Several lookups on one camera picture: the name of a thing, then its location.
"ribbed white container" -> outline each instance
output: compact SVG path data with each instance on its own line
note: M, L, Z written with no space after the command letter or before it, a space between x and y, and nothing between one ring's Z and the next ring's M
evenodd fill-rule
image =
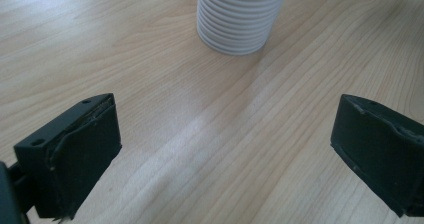
M197 32L211 48L230 55L260 49L283 0L198 0Z

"table surface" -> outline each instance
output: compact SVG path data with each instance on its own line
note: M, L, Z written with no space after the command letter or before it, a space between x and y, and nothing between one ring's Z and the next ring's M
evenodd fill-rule
M330 147L343 93L424 123L424 0L285 0L241 57L202 43L196 5L1 0L0 159L112 92L123 148L72 223L424 223Z

